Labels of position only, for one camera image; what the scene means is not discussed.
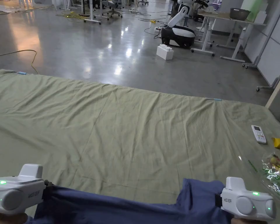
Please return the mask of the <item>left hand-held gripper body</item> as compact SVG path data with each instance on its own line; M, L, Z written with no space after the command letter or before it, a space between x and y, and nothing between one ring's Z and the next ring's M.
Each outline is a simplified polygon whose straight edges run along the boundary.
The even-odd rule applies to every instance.
M18 176L0 177L0 213L23 213L42 203L50 184L42 173L42 165L25 164Z

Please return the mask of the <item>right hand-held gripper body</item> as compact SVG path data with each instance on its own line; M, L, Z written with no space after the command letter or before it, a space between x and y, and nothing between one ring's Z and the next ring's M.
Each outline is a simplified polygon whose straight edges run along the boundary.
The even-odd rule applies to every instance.
M237 218L250 220L276 218L273 197L268 193L247 190L244 180L238 177L226 178L226 187L220 195L215 195L215 205Z

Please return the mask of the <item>person's right hand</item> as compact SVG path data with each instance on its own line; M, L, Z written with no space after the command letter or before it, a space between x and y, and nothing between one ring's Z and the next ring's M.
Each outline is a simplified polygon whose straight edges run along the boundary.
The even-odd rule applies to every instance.
M268 224L266 221L261 220L250 220L250 219L243 219L243 218L232 218L231 224Z

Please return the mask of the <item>person's left hand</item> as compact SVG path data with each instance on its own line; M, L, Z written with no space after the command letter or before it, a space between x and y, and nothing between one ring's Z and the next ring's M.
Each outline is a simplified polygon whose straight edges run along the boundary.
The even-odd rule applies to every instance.
M0 213L0 224L25 224L28 219L26 213L7 215Z

